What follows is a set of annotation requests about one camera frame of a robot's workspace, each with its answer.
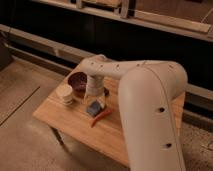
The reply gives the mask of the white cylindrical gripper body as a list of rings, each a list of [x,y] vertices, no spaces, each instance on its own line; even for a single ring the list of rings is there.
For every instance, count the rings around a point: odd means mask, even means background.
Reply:
[[[101,76],[88,76],[86,93],[92,96],[99,96],[104,93],[104,83]]]

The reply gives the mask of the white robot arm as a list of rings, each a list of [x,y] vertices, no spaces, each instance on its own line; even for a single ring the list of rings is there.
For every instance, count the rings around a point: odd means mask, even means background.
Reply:
[[[131,171],[186,171],[172,101],[186,91],[187,73],[173,61],[84,59],[86,94],[103,92],[103,78],[119,81],[118,104]]]

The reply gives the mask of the transparent gripper finger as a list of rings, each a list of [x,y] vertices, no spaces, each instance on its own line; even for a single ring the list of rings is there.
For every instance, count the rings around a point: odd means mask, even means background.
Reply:
[[[84,102],[87,106],[90,106],[94,102],[98,102],[102,109],[104,109],[106,106],[106,99],[104,94],[98,96],[86,95],[84,97]]]

